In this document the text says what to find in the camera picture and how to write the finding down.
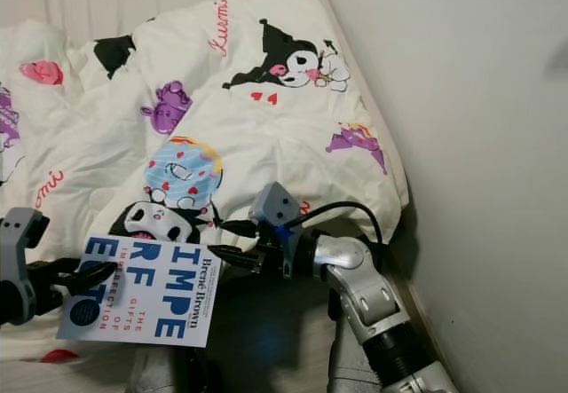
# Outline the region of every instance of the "book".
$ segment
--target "book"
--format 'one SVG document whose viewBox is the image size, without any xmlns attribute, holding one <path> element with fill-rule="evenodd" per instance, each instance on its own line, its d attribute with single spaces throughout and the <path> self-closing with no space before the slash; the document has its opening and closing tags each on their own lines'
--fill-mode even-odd
<svg viewBox="0 0 568 393">
<path fill-rule="evenodd" d="M 79 271 L 107 261 L 114 275 L 69 297 L 58 338 L 205 347 L 220 258 L 203 245 L 104 235 L 89 239 Z"/>
</svg>

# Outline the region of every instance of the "purple cartoon character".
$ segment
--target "purple cartoon character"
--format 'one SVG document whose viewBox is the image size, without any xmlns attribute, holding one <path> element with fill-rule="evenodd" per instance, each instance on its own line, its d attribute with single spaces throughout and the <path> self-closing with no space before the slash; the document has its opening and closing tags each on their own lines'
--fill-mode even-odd
<svg viewBox="0 0 568 393">
<path fill-rule="evenodd" d="M 12 147 L 12 141 L 20 138 L 18 119 L 20 116 L 12 111 L 10 92 L 0 83 L 0 152 Z"/>
<path fill-rule="evenodd" d="M 152 127 L 160 134 L 171 134 L 192 105 L 179 81 L 165 84 L 156 90 L 158 103 L 153 108 L 142 107 L 140 112 L 150 117 Z"/>
<path fill-rule="evenodd" d="M 381 166 L 383 174 L 386 176 L 387 169 L 384 165 L 384 156 L 379 141 L 371 136 L 368 128 L 362 124 L 348 124 L 348 128 L 341 128 L 341 134 L 334 134 L 331 137 L 331 143 L 326 147 L 326 152 L 332 153 L 338 149 L 347 149 L 350 147 L 360 147 L 371 152 L 371 156 Z"/>
</svg>

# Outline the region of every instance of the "white wall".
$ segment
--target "white wall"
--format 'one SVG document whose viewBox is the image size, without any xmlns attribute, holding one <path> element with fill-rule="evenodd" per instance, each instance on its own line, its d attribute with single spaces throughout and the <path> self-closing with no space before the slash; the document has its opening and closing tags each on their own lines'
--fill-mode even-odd
<svg viewBox="0 0 568 393">
<path fill-rule="evenodd" d="M 461 392 L 568 391 L 568 0 L 331 1 L 406 166 L 417 249 L 397 252 Z"/>
</svg>

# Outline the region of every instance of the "printed cartoon character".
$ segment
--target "printed cartoon character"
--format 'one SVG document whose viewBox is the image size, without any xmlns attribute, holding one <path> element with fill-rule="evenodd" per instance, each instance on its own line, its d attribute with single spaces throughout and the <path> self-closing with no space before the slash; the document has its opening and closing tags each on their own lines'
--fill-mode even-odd
<svg viewBox="0 0 568 393">
<path fill-rule="evenodd" d="M 20 72 L 36 83 L 47 85 L 63 83 L 63 71 L 56 62 L 49 60 L 24 63 L 20 66 Z"/>
<path fill-rule="evenodd" d="M 326 152 L 332 153 L 339 149 L 347 149 L 354 146 L 370 151 L 371 156 L 373 156 L 381 166 L 383 174 L 387 174 L 387 169 L 384 165 L 383 151 L 379 146 L 379 141 L 371 136 L 368 128 L 363 124 L 348 124 L 347 129 L 342 127 L 341 134 L 334 134 L 333 137 L 331 137 L 331 143 L 326 147 Z"/>
<path fill-rule="evenodd" d="M 20 138 L 18 119 L 20 115 L 12 110 L 10 92 L 0 83 L 0 152 L 12 147 L 12 142 Z"/>
<path fill-rule="evenodd" d="M 152 201 L 166 207 L 205 213 L 222 177 L 221 158 L 213 149 L 191 138 L 174 137 L 148 163 L 146 191 Z"/>
<path fill-rule="evenodd" d="M 115 38 L 102 38 L 97 40 L 93 51 L 100 64 L 105 67 L 108 79 L 112 79 L 116 69 L 126 64 L 130 51 L 135 51 L 136 46 L 130 35 L 117 36 Z"/>
<path fill-rule="evenodd" d="M 192 105 L 192 100 L 185 94 L 179 81 L 167 83 L 156 90 L 158 103 L 155 108 L 142 107 L 140 112 L 150 117 L 152 127 L 160 134 L 171 134 L 185 113 Z"/>
<path fill-rule="evenodd" d="M 110 228 L 111 235 L 147 240 L 199 243 L 197 226 L 207 222 L 194 209 L 167 208 L 156 202 L 135 202 L 129 205 Z"/>
<path fill-rule="evenodd" d="M 327 54 L 325 51 L 318 53 L 315 44 L 295 40 L 266 19 L 260 23 L 264 25 L 263 52 L 266 56 L 263 64 L 247 73 L 236 74 L 230 83 L 223 84 L 223 88 L 230 89 L 243 83 L 275 83 L 285 87 L 314 83 L 317 87 L 329 86 L 335 91 L 347 90 L 350 74 L 331 41 L 324 41 Z"/>
</svg>

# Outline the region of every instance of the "white duvet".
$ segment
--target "white duvet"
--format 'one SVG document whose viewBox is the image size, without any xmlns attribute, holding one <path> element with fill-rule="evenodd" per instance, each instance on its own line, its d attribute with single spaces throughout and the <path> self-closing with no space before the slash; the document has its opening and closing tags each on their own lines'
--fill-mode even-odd
<svg viewBox="0 0 568 393">
<path fill-rule="evenodd" d="M 81 49 L 28 21 L 0 30 L 0 83 L 0 216 L 51 219 L 30 260 L 79 256 L 93 232 L 249 248 L 216 222 L 275 180 L 303 212 L 368 205 L 385 243 L 406 204 L 317 0 L 208 1 Z M 373 237 L 362 212 L 314 222 L 340 215 Z M 3 327 L 2 358 L 60 348 L 56 325 Z"/>
</svg>

